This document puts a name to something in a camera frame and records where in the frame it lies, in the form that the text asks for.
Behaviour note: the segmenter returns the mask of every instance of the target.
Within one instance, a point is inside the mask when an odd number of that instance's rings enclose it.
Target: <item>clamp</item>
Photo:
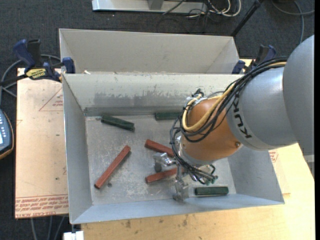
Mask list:
[[[61,82],[61,74],[55,71],[48,62],[43,62],[40,44],[39,39],[28,42],[22,39],[13,47],[14,54],[27,65],[24,70],[24,77],[29,77],[32,80],[47,79]],[[63,66],[66,73],[74,74],[76,72],[74,62],[70,57],[63,58],[62,62],[55,66]]]

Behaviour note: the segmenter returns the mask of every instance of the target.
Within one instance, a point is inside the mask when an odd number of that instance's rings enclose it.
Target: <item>metal stand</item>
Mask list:
[[[96,11],[127,11],[165,13],[180,1],[172,0],[92,0],[92,10]],[[182,2],[172,13],[188,14],[191,10],[205,11],[203,2]]]

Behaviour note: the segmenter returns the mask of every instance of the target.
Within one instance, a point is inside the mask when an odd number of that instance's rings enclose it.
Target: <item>cable bundle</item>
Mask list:
[[[184,138],[191,142],[196,143],[202,141],[206,138],[211,132],[213,132],[222,121],[225,119],[228,111],[232,106],[232,102],[236,97],[241,95],[242,90],[246,86],[250,80],[252,80],[257,75],[265,72],[269,69],[275,69],[283,67],[286,64],[288,57],[282,56],[273,58],[271,60],[265,61],[260,63],[256,68],[252,69],[251,71],[244,74],[241,78],[237,79],[236,81],[230,83],[227,88],[224,90],[222,95],[208,97],[208,99],[216,98],[217,101],[212,105],[212,107],[202,116],[202,118],[192,126],[188,126],[188,113],[192,110],[193,106],[196,106],[197,101],[199,99],[204,98],[204,93],[198,89],[193,95],[192,99],[188,101],[185,107],[182,109],[178,118],[174,121],[172,128],[170,130],[170,143],[172,146],[172,150],[174,156],[178,163],[183,166],[185,172],[187,172],[194,181],[199,181],[202,184],[208,184],[213,182],[215,177],[213,173],[215,171],[215,167],[212,167],[211,173],[207,173],[198,167],[190,165],[187,161],[185,161],[179,154],[178,149],[176,147],[176,139],[178,134],[182,134]],[[226,110],[225,115],[223,118],[217,122],[219,115]]]

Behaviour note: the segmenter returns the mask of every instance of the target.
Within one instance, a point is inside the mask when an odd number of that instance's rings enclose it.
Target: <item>cardboard box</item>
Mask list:
[[[69,212],[62,84],[17,83],[15,218]]]

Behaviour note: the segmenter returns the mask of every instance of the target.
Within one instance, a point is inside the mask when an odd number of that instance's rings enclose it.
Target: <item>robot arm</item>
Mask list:
[[[304,155],[314,154],[313,84],[311,36],[289,58],[261,63],[220,96],[205,97],[198,90],[171,130],[177,161],[196,179],[210,181],[212,173],[200,167],[242,145],[270,150],[298,142]]]

